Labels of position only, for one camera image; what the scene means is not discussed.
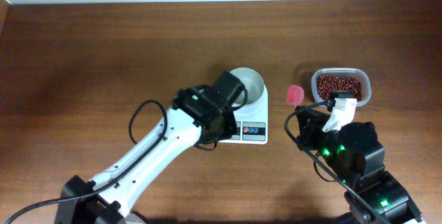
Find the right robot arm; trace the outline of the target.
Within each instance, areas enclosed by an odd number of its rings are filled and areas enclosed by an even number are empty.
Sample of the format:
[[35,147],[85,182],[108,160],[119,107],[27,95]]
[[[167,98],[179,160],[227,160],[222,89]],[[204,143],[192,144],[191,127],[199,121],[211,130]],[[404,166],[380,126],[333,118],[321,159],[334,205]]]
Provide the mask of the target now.
[[335,223],[424,224],[412,197],[384,165],[385,149],[372,122],[351,122],[338,131],[324,132],[330,118],[312,106],[299,106],[294,114],[300,134],[293,140],[332,182],[345,188],[349,212]]

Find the pink measuring scoop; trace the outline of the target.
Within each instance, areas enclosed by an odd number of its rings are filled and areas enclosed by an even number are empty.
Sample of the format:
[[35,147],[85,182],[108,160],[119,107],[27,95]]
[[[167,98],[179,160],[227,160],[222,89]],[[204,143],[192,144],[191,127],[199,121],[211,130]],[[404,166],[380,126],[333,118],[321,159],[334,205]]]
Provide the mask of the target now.
[[287,89],[287,103],[292,106],[298,106],[302,103],[305,92],[301,86],[291,85]]

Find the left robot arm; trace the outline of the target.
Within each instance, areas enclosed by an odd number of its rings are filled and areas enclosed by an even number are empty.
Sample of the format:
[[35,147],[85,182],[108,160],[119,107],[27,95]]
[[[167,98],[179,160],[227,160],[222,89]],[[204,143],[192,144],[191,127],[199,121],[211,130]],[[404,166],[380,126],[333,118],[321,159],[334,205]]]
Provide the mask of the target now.
[[153,180],[183,151],[205,149],[237,132],[234,102],[246,95],[245,85],[223,71],[212,85],[180,89],[155,127],[127,154],[88,182],[73,176],[58,205],[56,223],[116,223],[126,217]]

